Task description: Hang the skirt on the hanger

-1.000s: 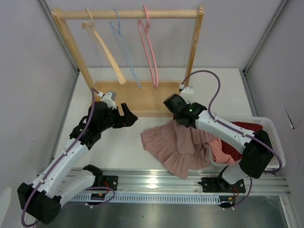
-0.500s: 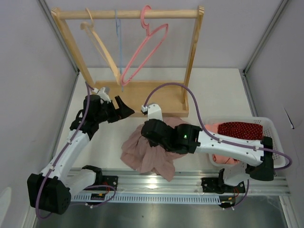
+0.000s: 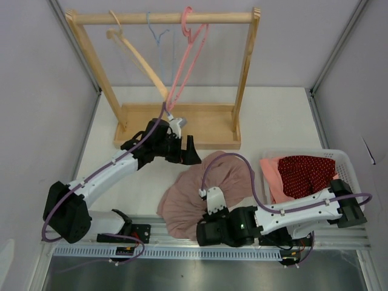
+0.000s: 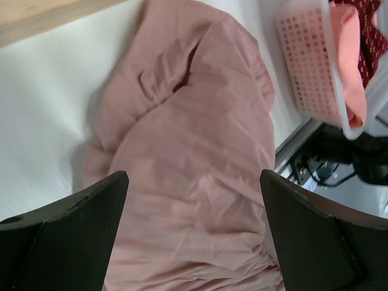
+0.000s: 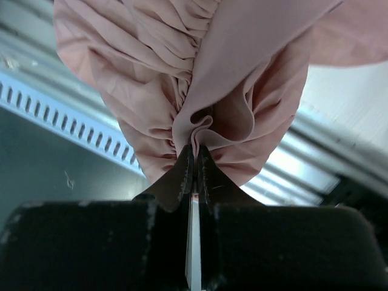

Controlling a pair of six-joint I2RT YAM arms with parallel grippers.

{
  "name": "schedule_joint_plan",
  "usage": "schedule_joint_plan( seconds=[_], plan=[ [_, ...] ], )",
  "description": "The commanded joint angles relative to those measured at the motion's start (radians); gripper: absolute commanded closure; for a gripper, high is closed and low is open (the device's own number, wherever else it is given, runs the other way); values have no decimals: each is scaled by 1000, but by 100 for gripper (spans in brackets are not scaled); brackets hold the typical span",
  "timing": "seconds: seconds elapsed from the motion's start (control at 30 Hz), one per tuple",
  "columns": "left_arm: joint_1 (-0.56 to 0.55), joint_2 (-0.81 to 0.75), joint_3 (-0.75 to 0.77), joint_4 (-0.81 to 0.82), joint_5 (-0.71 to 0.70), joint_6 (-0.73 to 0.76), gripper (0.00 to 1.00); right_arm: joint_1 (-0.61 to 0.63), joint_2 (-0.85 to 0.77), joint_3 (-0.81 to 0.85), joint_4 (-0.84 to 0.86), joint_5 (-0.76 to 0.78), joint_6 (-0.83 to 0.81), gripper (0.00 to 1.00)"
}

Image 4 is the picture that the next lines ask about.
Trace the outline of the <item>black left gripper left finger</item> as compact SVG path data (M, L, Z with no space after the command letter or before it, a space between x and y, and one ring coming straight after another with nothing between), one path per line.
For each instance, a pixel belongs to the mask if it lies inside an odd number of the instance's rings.
M102 290L129 178L1 221L1 290Z

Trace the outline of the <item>dusty pink skirt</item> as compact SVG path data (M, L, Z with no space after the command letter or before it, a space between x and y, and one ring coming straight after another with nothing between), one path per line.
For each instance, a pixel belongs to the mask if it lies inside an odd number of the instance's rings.
M259 177L275 92L256 39L197 1L147 1L102 97L90 186L129 177L107 290L283 290Z

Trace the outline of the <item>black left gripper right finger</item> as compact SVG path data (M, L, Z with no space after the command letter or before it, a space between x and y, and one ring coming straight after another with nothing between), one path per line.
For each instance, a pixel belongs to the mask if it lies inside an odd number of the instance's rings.
M387 219L271 170L260 184L286 290L387 290Z

